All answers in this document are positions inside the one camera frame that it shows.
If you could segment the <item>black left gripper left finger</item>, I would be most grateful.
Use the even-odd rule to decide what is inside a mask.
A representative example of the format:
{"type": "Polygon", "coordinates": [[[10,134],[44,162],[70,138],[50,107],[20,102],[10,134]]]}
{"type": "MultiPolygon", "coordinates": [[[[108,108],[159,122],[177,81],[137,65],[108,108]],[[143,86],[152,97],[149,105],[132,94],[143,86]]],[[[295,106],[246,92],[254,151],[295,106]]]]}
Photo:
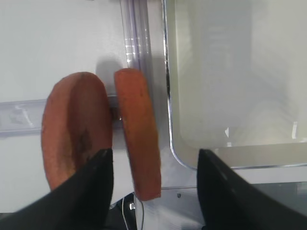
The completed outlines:
{"type": "Polygon", "coordinates": [[[114,184],[112,149],[98,151],[55,190],[0,221],[2,230],[102,230],[114,184]]]}

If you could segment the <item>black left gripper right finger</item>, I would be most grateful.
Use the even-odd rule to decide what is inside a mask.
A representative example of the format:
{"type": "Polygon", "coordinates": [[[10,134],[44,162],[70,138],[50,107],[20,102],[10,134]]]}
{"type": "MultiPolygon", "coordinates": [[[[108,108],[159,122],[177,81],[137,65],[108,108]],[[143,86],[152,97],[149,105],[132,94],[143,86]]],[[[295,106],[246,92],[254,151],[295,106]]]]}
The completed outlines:
{"type": "Polygon", "coordinates": [[[262,193],[209,149],[198,156],[205,230],[305,230],[307,218],[262,193]]]}

